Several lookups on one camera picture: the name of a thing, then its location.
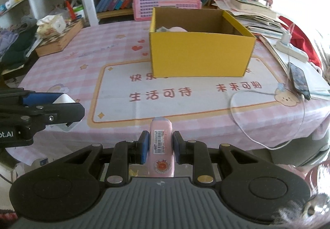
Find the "smartphone on table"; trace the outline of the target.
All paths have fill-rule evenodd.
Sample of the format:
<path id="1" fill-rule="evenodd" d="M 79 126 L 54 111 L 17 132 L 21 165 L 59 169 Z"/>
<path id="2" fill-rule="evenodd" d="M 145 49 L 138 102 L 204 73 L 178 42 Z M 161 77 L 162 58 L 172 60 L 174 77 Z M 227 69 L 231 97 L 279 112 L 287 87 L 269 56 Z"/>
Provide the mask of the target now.
<path id="1" fill-rule="evenodd" d="M 293 63 L 289 62 L 289 73 L 292 80 L 292 86 L 296 93 L 303 96 L 304 99 L 310 100 L 311 95 L 304 71 Z"/>

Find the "white wall charger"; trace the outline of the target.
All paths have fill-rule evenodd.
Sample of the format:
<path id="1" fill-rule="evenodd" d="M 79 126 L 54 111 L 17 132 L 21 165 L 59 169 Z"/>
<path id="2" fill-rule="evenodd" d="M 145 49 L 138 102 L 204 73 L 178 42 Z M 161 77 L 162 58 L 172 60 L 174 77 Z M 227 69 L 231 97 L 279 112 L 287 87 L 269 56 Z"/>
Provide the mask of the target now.
<path id="1" fill-rule="evenodd" d="M 289 30 L 286 30 L 283 32 L 280 42 L 288 46 L 291 42 L 291 37 L 292 37 L 291 32 Z"/>

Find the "pink plush pig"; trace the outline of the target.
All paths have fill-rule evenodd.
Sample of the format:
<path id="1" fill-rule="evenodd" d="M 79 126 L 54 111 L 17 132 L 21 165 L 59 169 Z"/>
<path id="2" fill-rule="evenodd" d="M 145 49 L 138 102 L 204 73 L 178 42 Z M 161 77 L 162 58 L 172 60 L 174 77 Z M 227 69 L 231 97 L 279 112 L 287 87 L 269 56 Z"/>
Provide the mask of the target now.
<path id="1" fill-rule="evenodd" d="M 172 27 L 170 29 L 168 29 L 169 32 L 187 32 L 187 30 L 185 30 L 182 27 Z"/>

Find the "wooden chess box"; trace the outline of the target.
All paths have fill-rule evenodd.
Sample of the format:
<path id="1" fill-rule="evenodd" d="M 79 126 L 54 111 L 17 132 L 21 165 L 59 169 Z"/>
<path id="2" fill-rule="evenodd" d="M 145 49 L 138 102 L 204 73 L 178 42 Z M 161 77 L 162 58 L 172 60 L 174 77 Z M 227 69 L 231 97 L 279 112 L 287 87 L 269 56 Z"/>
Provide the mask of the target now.
<path id="1" fill-rule="evenodd" d="M 83 19 L 71 22 L 67 25 L 63 33 L 43 39 L 35 49 L 36 54 L 38 57 L 44 57 L 63 51 L 83 27 Z"/>

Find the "floral tissue box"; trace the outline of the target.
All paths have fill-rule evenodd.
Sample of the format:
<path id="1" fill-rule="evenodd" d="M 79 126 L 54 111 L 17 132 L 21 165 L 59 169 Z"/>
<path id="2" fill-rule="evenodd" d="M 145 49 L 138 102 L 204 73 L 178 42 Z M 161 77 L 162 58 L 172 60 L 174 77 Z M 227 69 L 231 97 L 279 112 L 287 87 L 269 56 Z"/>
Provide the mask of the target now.
<path id="1" fill-rule="evenodd" d="M 36 25 L 38 26 L 36 34 L 43 39 L 63 33 L 67 26 L 64 18 L 60 14 L 47 15 L 39 19 Z"/>

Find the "pink checkered tablecloth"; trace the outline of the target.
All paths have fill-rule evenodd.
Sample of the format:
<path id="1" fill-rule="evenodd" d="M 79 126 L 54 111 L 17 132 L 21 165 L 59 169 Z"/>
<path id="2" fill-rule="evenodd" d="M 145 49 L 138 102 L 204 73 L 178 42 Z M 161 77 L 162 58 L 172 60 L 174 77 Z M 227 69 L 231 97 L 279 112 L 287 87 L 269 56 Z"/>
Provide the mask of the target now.
<path id="1" fill-rule="evenodd" d="M 40 58 L 21 86 L 68 94 L 85 116 L 69 132 L 48 126 L 33 145 L 8 152 L 31 165 L 91 144 L 111 147 L 136 140 L 155 117 L 169 119 L 186 140 L 243 150 L 308 136 L 320 140 L 329 127 L 329 101 L 301 101 L 261 42 L 243 77 L 156 78 L 148 37 L 147 22 L 104 24 L 84 28 L 62 52 Z"/>

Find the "pile of clothes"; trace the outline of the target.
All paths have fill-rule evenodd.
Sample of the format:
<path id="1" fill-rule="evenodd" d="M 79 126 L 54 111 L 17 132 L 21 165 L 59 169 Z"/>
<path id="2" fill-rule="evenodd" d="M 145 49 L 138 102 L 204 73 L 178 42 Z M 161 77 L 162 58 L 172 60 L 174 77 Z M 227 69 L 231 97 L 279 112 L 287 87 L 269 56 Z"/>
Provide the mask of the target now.
<path id="1" fill-rule="evenodd" d="M 17 25 L 1 30 L 1 72 L 24 65 L 36 42 L 38 29 L 35 18 L 24 16 Z"/>

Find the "small white cube charger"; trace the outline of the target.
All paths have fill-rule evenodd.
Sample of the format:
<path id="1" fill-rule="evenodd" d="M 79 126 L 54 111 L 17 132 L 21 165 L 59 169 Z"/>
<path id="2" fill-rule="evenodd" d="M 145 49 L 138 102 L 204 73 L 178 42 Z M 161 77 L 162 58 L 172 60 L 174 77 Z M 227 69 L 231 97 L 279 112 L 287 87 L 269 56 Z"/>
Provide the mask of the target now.
<path id="1" fill-rule="evenodd" d="M 57 110 L 54 125 L 64 132 L 71 131 L 85 115 L 84 107 L 75 102 L 68 94 L 61 94 L 53 105 Z"/>

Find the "white power strip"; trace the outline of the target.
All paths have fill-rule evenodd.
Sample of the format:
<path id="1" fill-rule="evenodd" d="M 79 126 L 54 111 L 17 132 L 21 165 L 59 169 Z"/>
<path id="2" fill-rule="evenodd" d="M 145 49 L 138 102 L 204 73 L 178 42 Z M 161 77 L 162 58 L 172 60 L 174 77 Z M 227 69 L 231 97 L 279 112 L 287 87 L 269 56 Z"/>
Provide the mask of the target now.
<path id="1" fill-rule="evenodd" d="M 275 48 L 278 51 L 280 51 L 280 52 L 282 52 L 284 54 L 287 54 L 287 55 L 289 55 L 291 57 L 294 57 L 294 58 L 296 58 L 299 61 L 302 61 L 304 63 L 307 63 L 308 60 L 309 60 L 308 55 L 304 51 L 302 51 L 302 50 L 294 47 L 290 43 L 289 44 L 283 44 L 281 41 L 278 40 L 276 42 L 276 44 L 275 44 Z"/>

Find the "pink eraser case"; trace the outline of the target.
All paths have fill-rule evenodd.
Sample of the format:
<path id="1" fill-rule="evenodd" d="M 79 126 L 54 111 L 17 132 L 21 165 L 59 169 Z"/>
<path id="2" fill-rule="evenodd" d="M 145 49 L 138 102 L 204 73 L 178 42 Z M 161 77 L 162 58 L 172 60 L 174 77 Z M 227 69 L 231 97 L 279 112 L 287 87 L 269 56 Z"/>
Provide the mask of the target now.
<path id="1" fill-rule="evenodd" d="M 147 158 L 149 176 L 174 177 L 172 123 L 165 117 L 153 118 L 150 126 L 150 145 Z"/>

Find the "stack of papers and books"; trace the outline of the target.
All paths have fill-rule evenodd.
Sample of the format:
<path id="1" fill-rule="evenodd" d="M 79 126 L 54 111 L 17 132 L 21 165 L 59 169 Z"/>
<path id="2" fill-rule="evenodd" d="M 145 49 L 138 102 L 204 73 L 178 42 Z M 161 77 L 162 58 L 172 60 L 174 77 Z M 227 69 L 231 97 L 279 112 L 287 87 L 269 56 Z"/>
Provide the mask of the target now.
<path id="1" fill-rule="evenodd" d="M 271 18 L 261 13 L 238 10 L 232 5 L 230 0 L 214 0 L 212 5 L 229 13 L 252 33 L 280 39 L 285 31 L 283 22 L 279 18 Z"/>

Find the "red white pen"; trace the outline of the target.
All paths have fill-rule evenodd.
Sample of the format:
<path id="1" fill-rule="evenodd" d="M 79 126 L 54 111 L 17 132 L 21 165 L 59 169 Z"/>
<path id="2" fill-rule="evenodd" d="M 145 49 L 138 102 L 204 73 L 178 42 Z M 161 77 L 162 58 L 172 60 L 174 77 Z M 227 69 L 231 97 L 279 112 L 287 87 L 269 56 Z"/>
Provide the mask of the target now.
<path id="1" fill-rule="evenodd" d="M 71 6 L 71 3 L 69 2 L 69 0 L 64 0 L 66 7 L 68 9 L 70 18 L 74 21 L 76 19 L 75 13 L 73 11 L 73 7 Z"/>

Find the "grey toy car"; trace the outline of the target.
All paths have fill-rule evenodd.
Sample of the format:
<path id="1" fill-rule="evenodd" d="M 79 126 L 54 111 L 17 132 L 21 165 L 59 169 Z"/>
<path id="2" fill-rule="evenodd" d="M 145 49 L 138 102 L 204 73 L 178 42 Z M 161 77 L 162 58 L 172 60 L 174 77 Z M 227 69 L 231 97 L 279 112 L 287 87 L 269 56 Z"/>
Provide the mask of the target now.
<path id="1" fill-rule="evenodd" d="M 160 27 L 156 30 L 156 32 L 169 32 L 170 30 L 165 27 Z"/>

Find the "yellow cardboard box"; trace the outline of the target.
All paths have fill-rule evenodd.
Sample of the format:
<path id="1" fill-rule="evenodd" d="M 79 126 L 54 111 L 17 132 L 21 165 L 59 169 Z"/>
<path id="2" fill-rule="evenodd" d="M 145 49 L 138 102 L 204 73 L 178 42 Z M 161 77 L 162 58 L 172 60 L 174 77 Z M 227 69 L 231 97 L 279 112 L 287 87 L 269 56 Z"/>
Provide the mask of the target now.
<path id="1" fill-rule="evenodd" d="M 156 32 L 182 27 L 187 32 Z M 154 77 L 242 77 L 256 37 L 224 10 L 155 7 L 149 29 Z"/>

